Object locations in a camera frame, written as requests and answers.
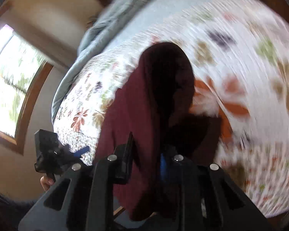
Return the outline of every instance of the white floral fabric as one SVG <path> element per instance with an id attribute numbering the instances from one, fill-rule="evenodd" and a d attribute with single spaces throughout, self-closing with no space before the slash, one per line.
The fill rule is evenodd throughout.
<path id="1" fill-rule="evenodd" d="M 256 0 L 192 7 L 110 51 L 75 78 L 54 123 L 72 151 L 88 145 L 91 164 L 115 91 L 141 53 L 160 41 L 178 44 L 190 60 L 195 94 L 190 112 L 219 115 L 215 162 L 266 216 L 289 209 L 289 25 Z"/>

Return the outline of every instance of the silver screw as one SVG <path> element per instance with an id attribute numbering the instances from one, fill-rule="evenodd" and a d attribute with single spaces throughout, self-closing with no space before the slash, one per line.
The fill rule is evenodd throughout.
<path id="1" fill-rule="evenodd" d="M 212 164 L 210 165 L 210 169 L 216 171 L 216 170 L 219 169 L 219 166 L 218 166 L 217 164 L 215 164 L 215 163 L 212 163 Z"/>
<path id="2" fill-rule="evenodd" d="M 108 161 L 115 161 L 115 160 L 117 160 L 117 156 L 116 155 L 110 155 L 110 156 L 108 156 Z"/>
<path id="3" fill-rule="evenodd" d="M 74 171 L 80 170 L 81 169 L 81 165 L 79 163 L 75 163 L 75 164 L 73 164 L 72 169 Z"/>
<path id="4" fill-rule="evenodd" d="M 175 161 L 183 161 L 184 157 L 182 155 L 176 155 L 173 158 Z"/>

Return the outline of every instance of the garment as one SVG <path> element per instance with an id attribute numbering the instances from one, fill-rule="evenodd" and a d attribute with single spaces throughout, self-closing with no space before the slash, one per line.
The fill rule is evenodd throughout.
<path id="1" fill-rule="evenodd" d="M 0 194 L 0 231 L 14 231 L 36 201 L 14 201 Z"/>
<path id="2" fill-rule="evenodd" d="M 137 148 L 131 179 L 127 185 L 114 185 L 114 196 L 131 220 L 143 220 L 156 210 L 164 144 L 176 146 L 197 163 L 213 161 L 220 120 L 189 114 L 193 94 L 193 71 L 184 52 L 173 43 L 158 43 L 142 53 L 138 67 L 107 110 L 95 163 L 133 133 Z"/>

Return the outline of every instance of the human hand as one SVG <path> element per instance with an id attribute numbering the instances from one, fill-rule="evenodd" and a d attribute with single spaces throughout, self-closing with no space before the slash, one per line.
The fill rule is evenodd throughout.
<path id="1" fill-rule="evenodd" d="M 41 184 L 42 184 L 43 189 L 46 192 L 50 188 L 50 186 L 54 184 L 54 181 L 53 181 L 53 179 L 51 179 L 47 176 L 43 176 L 41 178 Z"/>

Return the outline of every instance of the wooden window frame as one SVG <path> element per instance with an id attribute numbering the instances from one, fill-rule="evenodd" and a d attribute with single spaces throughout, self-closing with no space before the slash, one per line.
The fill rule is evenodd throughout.
<path id="1" fill-rule="evenodd" d="M 27 136 L 27 130 L 33 108 L 45 83 L 45 80 L 48 77 L 52 68 L 53 66 L 51 64 L 45 62 L 39 67 L 38 71 L 36 72 L 25 95 L 25 99 L 18 116 L 15 137 L 13 138 L 0 131 L 0 143 L 6 148 L 18 154 L 24 154 L 25 139 Z"/>

